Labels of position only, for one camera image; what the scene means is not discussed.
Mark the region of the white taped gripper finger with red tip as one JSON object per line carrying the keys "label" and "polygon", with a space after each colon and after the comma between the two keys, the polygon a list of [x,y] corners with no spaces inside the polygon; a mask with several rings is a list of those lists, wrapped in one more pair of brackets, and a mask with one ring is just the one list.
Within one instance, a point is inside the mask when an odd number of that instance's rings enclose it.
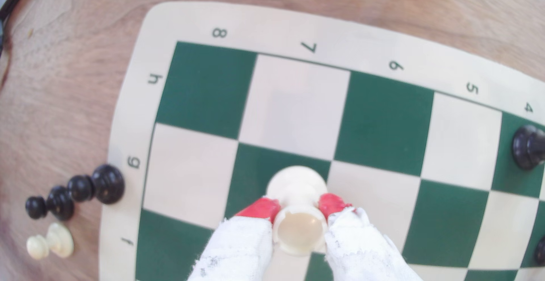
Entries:
{"label": "white taped gripper finger with red tip", "polygon": [[421,280],[363,208],[326,193],[318,209],[328,221],[325,258],[334,280]]}
{"label": "white taped gripper finger with red tip", "polygon": [[281,209],[261,197],[213,232],[187,280],[262,280],[273,255],[272,227]]}

